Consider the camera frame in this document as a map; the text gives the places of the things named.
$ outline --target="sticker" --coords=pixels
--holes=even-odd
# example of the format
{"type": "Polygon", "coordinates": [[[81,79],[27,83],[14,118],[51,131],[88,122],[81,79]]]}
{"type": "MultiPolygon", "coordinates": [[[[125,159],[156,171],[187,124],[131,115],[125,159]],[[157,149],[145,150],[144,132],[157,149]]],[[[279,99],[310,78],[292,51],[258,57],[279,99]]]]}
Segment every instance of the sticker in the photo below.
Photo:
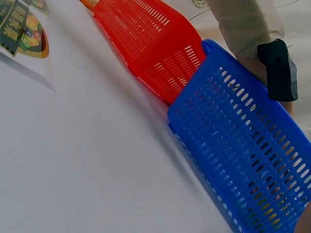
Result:
{"type": "Polygon", "coordinates": [[[47,0],[22,0],[22,1],[29,6],[30,5],[33,6],[35,9],[37,9],[38,11],[40,11],[45,15],[49,15],[50,13],[47,0]]]}
{"type": "Polygon", "coordinates": [[[14,57],[17,53],[35,58],[49,56],[43,26],[29,7],[19,1],[0,0],[0,45],[14,57]]]}

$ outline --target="white surface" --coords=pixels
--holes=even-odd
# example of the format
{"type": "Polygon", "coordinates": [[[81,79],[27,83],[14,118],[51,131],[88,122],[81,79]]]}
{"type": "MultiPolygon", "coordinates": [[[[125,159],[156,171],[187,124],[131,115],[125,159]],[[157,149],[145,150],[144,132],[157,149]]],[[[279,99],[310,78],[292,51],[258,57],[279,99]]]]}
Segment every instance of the white surface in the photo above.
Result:
{"type": "MultiPolygon", "coordinates": [[[[307,1],[281,8],[294,29],[305,125],[307,1]]],[[[230,233],[81,4],[53,0],[50,8],[55,92],[0,64],[0,232],[230,233]]],[[[196,26],[217,36],[206,19],[196,26]]]]}

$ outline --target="plastic basket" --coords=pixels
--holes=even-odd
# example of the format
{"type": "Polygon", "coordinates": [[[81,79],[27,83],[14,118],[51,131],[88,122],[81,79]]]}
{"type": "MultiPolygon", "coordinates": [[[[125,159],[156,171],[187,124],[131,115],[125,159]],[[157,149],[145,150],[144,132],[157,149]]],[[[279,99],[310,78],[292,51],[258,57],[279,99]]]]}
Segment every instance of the plastic basket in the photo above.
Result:
{"type": "Polygon", "coordinates": [[[93,13],[130,71],[168,104],[206,57],[197,31],[159,0],[102,0],[93,13]]]}
{"type": "Polygon", "coordinates": [[[293,233],[311,199],[311,144],[215,42],[168,118],[235,232],[293,233]]]}

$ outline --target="orange handle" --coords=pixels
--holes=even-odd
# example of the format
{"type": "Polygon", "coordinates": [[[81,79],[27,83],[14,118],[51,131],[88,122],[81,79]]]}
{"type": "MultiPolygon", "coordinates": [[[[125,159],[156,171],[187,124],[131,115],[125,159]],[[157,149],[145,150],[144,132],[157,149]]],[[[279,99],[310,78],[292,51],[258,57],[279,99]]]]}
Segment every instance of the orange handle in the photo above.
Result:
{"type": "Polygon", "coordinates": [[[100,0],[80,0],[80,2],[82,2],[91,11],[94,9],[99,1],[100,0]]]}

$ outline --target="fruit illustration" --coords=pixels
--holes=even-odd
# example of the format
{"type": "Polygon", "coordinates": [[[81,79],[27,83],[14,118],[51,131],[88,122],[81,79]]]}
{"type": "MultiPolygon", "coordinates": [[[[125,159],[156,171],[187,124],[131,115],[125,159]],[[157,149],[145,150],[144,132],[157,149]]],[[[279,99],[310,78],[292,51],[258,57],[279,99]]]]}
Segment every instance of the fruit illustration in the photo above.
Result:
{"type": "Polygon", "coordinates": [[[39,45],[39,41],[37,41],[35,38],[28,37],[28,42],[29,42],[30,47],[35,47],[39,45]]]}
{"type": "Polygon", "coordinates": [[[49,55],[49,44],[45,31],[39,20],[29,12],[19,47],[22,53],[39,58],[49,55]]]}
{"type": "Polygon", "coordinates": [[[28,15],[27,18],[31,19],[36,25],[40,24],[39,20],[33,15],[28,15]]]}
{"type": "Polygon", "coordinates": [[[49,14],[49,7],[46,0],[32,0],[32,6],[45,15],[49,14]]]}
{"type": "Polygon", "coordinates": [[[30,44],[29,44],[29,41],[28,41],[28,38],[25,34],[22,35],[21,37],[21,42],[23,43],[23,45],[29,49],[30,48],[30,44]]]}
{"type": "Polygon", "coordinates": [[[32,29],[33,31],[37,31],[38,30],[37,24],[30,18],[27,18],[26,26],[28,28],[32,29]]]}
{"type": "Polygon", "coordinates": [[[34,38],[35,38],[37,41],[40,41],[40,40],[41,40],[41,34],[40,34],[38,31],[36,31],[36,32],[34,33],[34,38]]]}

